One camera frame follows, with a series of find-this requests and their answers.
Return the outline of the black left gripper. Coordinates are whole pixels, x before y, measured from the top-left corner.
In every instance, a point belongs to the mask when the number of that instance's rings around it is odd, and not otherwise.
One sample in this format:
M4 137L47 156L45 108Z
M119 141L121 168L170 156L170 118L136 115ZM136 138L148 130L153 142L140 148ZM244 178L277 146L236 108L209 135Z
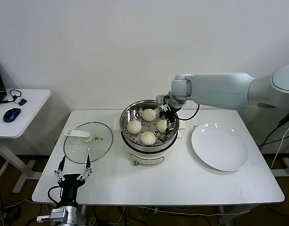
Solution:
M65 161L66 156L64 155L58 168L54 171L58 184L62 188L62 195L58 204L78 204L76 201L78 188L82 186L82 181L86 181L92 173L90 155L87 156L85 171L82 174L63 175Z

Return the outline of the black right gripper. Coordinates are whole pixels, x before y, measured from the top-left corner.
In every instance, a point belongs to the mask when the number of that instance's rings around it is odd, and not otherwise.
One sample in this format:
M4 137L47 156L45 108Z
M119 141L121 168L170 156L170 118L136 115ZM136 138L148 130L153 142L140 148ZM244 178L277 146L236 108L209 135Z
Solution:
M166 132L173 131L176 129L176 121L178 119L177 112L179 109L164 107L159 111L159 119L166 118Z

